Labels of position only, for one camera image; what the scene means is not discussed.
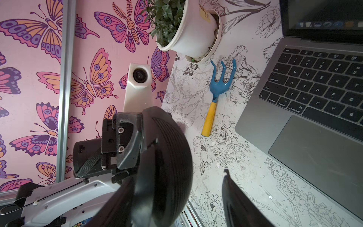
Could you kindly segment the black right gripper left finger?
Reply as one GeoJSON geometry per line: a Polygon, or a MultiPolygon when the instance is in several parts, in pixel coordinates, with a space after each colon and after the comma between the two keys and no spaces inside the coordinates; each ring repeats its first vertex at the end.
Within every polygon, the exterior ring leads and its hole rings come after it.
{"type": "Polygon", "coordinates": [[[87,227],[130,227],[131,207],[135,191],[134,178],[124,179],[121,187],[101,210],[86,224],[87,227]]]}

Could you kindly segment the grey laptop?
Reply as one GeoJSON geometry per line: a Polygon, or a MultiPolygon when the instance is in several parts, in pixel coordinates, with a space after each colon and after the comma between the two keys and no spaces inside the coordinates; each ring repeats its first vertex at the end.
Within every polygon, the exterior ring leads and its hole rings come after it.
{"type": "Polygon", "coordinates": [[[283,38],[236,132],[363,217],[363,3],[281,1],[283,38]]]}

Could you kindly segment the black wireless mouse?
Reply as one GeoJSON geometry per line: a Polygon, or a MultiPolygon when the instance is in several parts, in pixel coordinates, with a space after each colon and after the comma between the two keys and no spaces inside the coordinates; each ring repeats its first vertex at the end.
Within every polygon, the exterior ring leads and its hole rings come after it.
{"type": "Polygon", "coordinates": [[[142,116],[142,150],[131,219],[137,227],[169,227],[191,192],[192,154],[169,113],[150,107],[142,116]]]}

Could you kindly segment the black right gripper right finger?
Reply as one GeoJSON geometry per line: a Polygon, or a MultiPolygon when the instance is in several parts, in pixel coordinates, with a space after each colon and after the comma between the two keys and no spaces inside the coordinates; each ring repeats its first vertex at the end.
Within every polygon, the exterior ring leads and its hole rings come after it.
{"type": "Polygon", "coordinates": [[[222,183],[222,199],[228,227],[272,227],[273,224],[232,180],[229,170],[222,183]]]}

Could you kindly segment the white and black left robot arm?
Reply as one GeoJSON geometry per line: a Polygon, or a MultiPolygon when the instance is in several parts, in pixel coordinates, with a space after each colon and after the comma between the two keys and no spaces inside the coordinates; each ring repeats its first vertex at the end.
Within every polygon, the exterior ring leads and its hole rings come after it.
{"type": "Polygon", "coordinates": [[[17,214],[10,227],[60,227],[71,221],[70,211],[90,205],[98,211],[137,173],[142,139],[141,113],[116,113],[103,121],[102,137],[75,143],[73,178],[51,186],[27,183],[1,215],[17,214]]]}

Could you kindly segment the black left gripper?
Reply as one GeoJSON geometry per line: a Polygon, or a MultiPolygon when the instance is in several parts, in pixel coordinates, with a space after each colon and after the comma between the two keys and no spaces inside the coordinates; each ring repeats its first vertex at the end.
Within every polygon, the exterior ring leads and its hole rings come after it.
{"type": "Polygon", "coordinates": [[[77,142],[73,149],[74,176],[90,179],[109,175],[112,182],[128,177],[147,181],[146,112],[116,113],[103,120],[99,139],[77,142]]]}

